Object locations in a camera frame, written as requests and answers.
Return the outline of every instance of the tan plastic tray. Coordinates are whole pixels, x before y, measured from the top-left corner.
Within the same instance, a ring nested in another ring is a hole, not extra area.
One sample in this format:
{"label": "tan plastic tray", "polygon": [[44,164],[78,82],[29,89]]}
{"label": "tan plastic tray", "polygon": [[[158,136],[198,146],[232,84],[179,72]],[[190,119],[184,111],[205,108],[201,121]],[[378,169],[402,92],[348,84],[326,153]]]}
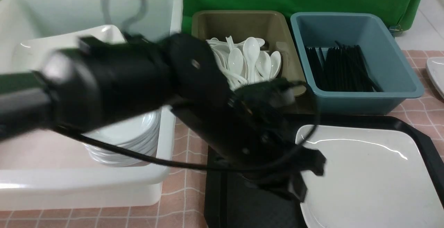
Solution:
{"label": "tan plastic tray", "polygon": [[[265,40],[265,50],[269,50],[270,54],[276,50],[282,54],[282,77],[305,81],[290,29],[284,15],[279,12],[200,11],[193,16],[192,35],[200,40],[216,37],[223,41],[231,35],[234,43],[251,36],[262,38]],[[305,91],[304,87],[296,87],[294,96],[302,95]]]}

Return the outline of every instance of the white floor tile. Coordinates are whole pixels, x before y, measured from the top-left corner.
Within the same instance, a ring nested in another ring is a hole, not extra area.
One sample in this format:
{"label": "white floor tile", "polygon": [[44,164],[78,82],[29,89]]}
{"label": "white floor tile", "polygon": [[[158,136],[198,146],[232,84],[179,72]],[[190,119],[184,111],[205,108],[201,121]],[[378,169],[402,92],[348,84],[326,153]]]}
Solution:
{"label": "white floor tile", "polygon": [[404,50],[444,50],[444,7],[439,0],[421,0],[412,27],[396,42]]}
{"label": "white floor tile", "polygon": [[396,37],[396,42],[403,50],[444,50],[444,39],[421,11],[417,12],[412,27]]}
{"label": "white floor tile", "polygon": [[444,5],[439,0],[421,0],[419,10],[441,38],[444,38]]}

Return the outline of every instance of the black robotic arm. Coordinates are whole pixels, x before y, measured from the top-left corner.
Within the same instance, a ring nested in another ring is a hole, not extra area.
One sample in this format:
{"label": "black robotic arm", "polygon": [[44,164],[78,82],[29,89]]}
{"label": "black robotic arm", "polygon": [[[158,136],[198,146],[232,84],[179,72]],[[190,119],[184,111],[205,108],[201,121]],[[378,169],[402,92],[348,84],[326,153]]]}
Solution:
{"label": "black robotic arm", "polygon": [[[300,171],[323,174],[325,157],[295,145],[285,119],[271,105],[301,84],[275,79],[233,92],[209,45],[190,35],[175,34],[159,43],[127,36],[127,43],[113,45],[84,37],[78,48],[53,53],[39,71],[1,75],[0,82],[0,141],[48,128],[152,163],[237,171],[265,190],[298,201],[306,193]],[[81,135],[164,105],[228,165],[159,160]]]}

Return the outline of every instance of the pink checkered tablecloth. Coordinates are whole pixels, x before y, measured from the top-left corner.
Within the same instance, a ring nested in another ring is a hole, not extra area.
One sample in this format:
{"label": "pink checkered tablecloth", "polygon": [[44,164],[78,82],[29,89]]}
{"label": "pink checkered tablecloth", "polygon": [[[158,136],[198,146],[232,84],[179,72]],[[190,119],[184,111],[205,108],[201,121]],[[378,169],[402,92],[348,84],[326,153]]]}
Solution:
{"label": "pink checkered tablecloth", "polygon": [[[406,100],[391,116],[433,139],[444,158],[444,101],[434,89],[425,64],[441,51],[404,51],[425,86],[419,99]],[[181,122],[176,123],[173,159],[206,163],[208,146]],[[0,212],[0,228],[206,228],[203,218],[206,173],[173,168],[154,206]]]}

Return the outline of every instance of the white plastic spoon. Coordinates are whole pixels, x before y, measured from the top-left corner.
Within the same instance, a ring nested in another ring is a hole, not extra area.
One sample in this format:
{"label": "white plastic spoon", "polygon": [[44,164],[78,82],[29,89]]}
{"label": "white plastic spoon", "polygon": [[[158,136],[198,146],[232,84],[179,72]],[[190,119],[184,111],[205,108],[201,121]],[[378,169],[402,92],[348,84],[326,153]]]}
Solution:
{"label": "white plastic spoon", "polygon": [[245,59],[245,56],[243,56],[243,65],[242,65],[242,73],[241,76],[247,79],[248,77],[248,65],[247,60]]}
{"label": "white plastic spoon", "polygon": [[213,51],[218,51],[221,54],[221,62],[224,68],[228,69],[228,55],[230,54],[230,49],[227,45],[214,45],[211,47]]}
{"label": "white plastic spoon", "polygon": [[248,81],[254,83],[254,70],[256,62],[259,57],[260,46],[254,37],[249,37],[245,40],[244,47],[242,49],[248,66]]}
{"label": "white plastic spoon", "polygon": [[247,80],[245,78],[243,78],[240,75],[237,75],[233,72],[231,72],[230,70],[226,69],[223,67],[224,64],[224,54],[222,54],[220,51],[218,50],[213,50],[213,53],[216,54],[215,58],[216,58],[216,62],[220,62],[221,63],[221,67],[219,67],[220,71],[222,71],[222,73],[224,73],[225,76],[229,76],[229,79],[236,79],[237,81],[239,81],[240,84],[247,84]]}
{"label": "white plastic spoon", "polygon": [[239,48],[235,48],[228,56],[228,69],[237,74],[242,74],[242,67],[244,65],[244,56]]}
{"label": "white plastic spoon", "polygon": [[271,74],[271,58],[265,51],[259,52],[256,69],[261,74],[263,81],[268,81]]}
{"label": "white plastic spoon", "polygon": [[234,42],[233,42],[233,37],[231,37],[231,35],[230,35],[230,37],[225,37],[225,39],[227,40],[228,48],[230,48],[230,51],[232,51],[233,49],[236,48],[236,46],[234,45]]}
{"label": "white plastic spoon", "polygon": [[[265,45],[265,40],[262,38],[256,38],[257,43],[259,43],[259,46],[263,46]],[[239,48],[239,46],[245,44],[245,41],[239,42],[239,43],[235,43],[234,46]],[[219,41],[219,40],[213,40],[213,38],[211,38],[210,40],[206,40],[206,42],[210,45],[219,45],[219,44],[223,44],[223,45],[228,45],[228,43],[224,42],[224,41]]]}
{"label": "white plastic spoon", "polygon": [[282,65],[281,53],[279,53],[279,51],[274,51],[270,55],[270,59],[271,59],[270,79],[274,79],[278,76],[278,73],[281,70],[281,65]]}
{"label": "white plastic spoon", "polygon": [[258,83],[261,81],[265,81],[265,79],[261,76],[261,74],[257,70],[254,70],[254,80],[250,81],[250,83]]}

